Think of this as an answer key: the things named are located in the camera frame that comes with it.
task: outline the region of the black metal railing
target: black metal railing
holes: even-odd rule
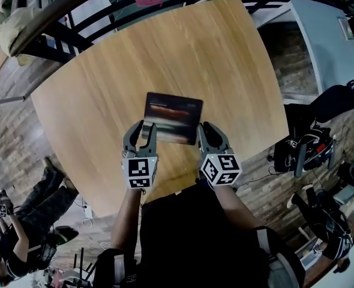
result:
[[[15,5],[20,7],[24,5],[24,1],[13,0]],[[67,62],[76,53],[74,48],[79,51],[86,50],[93,45],[93,41],[99,37],[107,34],[108,32],[120,28],[128,23],[131,23],[139,18],[148,16],[156,11],[165,8],[176,7],[183,3],[194,4],[201,0],[168,0],[164,1],[161,5],[154,5],[151,7],[141,8],[140,10],[128,14],[123,18],[114,20],[107,26],[101,28],[93,34],[83,37],[79,32],[89,27],[91,24],[99,21],[100,19],[113,14],[114,12],[123,9],[135,3],[135,0],[120,0],[86,18],[82,22],[74,25],[71,11],[80,6],[87,0],[48,0],[49,5],[44,8],[36,18],[34,18],[19,34],[14,44],[11,47],[11,54],[16,56],[20,53],[40,56],[42,58],[52,59],[59,62]],[[247,9],[251,14],[260,8],[279,7],[279,5],[269,5],[269,2],[287,2],[289,0],[242,0],[244,3],[256,2]],[[346,14],[354,13],[354,0],[314,0],[322,2],[337,8],[342,9]],[[42,6],[42,0],[36,0],[38,7]],[[67,27],[58,22],[59,19],[68,15],[70,27]],[[49,35],[56,40],[56,48],[52,48],[47,44],[46,37]],[[66,43],[69,52],[64,51],[62,43]]]

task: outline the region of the camouflage pants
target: camouflage pants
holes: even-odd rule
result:
[[[45,168],[42,180],[16,212],[22,225],[32,228],[36,240],[42,241],[47,236],[54,222],[68,211],[78,195],[77,191],[59,188],[63,178],[62,172]]]

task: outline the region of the black chair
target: black chair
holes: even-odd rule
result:
[[[346,86],[335,85],[327,89],[311,104],[285,105],[289,136],[275,145],[274,163],[277,172],[294,171],[299,177],[303,170],[310,170],[329,160],[334,160],[335,141],[329,128],[317,123],[354,109],[354,80]]]

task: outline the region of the pants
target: pants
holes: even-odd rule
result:
[[[292,198],[292,203],[297,205],[310,229],[322,241],[328,241],[328,232],[326,229],[327,216],[318,205],[314,188],[307,189],[307,197],[309,205],[297,194]]]
[[[29,241],[44,241],[54,222],[68,211],[77,197],[77,191],[59,188],[63,178],[64,174],[60,171],[45,168],[42,180],[34,186],[16,212],[22,226],[28,225],[30,228],[26,232]]]

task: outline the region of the person in black shirt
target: person in black shirt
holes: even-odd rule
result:
[[[288,201],[287,207],[297,205],[317,238],[323,242],[315,247],[315,251],[337,261],[335,273],[344,272],[350,265],[349,251],[353,241],[349,225],[339,205],[327,192],[321,191],[316,195],[313,185],[306,185],[309,205],[294,193]]]
[[[199,181],[179,194],[144,204],[137,264],[140,197],[140,189],[127,189],[111,248],[98,257],[94,288],[268,286],[269,257],[256,237],[265,229],[232,187],[212,190]],[[283,254],[302,287],[305,271],[299,259],[273,230],[267,231],[272,251]]]
[[[36,268],[41,245],[54,222],[67,212],[78,195],[69,179],[65,180],[65,187],[60,187],[64,174],[54,168],[48,158],[43,163],[42,180],[34,186],[20,209],[9,215],[12,227],[0,218],[0,287]]]

